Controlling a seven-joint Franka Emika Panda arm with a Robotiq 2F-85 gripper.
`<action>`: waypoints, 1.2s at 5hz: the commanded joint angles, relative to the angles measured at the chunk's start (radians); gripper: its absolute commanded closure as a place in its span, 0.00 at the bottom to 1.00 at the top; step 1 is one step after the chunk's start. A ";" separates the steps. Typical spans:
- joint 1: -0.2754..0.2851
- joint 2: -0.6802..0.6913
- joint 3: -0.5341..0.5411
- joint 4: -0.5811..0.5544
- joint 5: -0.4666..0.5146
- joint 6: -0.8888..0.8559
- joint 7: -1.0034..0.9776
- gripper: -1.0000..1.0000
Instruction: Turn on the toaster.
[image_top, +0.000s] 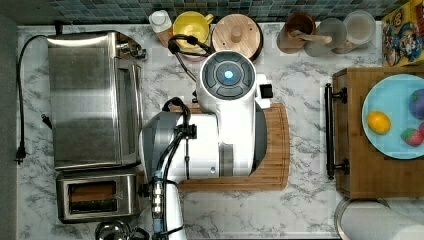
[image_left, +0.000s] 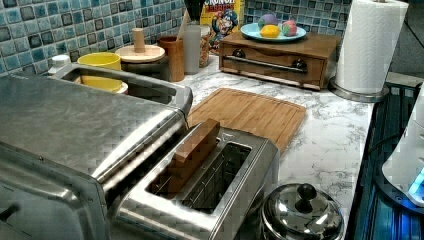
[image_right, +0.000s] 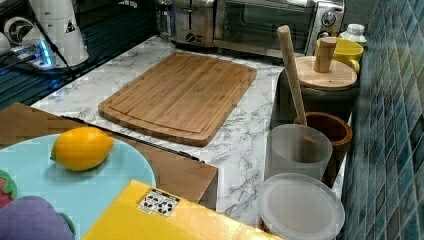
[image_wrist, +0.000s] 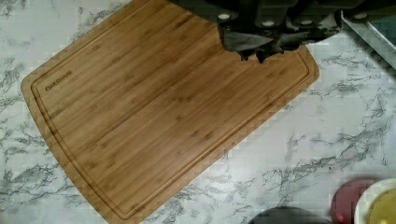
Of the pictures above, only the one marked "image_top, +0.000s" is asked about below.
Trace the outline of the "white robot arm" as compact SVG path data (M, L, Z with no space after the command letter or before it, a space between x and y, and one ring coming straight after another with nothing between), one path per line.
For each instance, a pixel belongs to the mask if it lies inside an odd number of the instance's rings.
M266 119L257 103L253 63L236 51L207 57L196 81L201 112L173 97L139 135L150 186L152 240L186 240L178 184L185 180L247 177L267 150Z

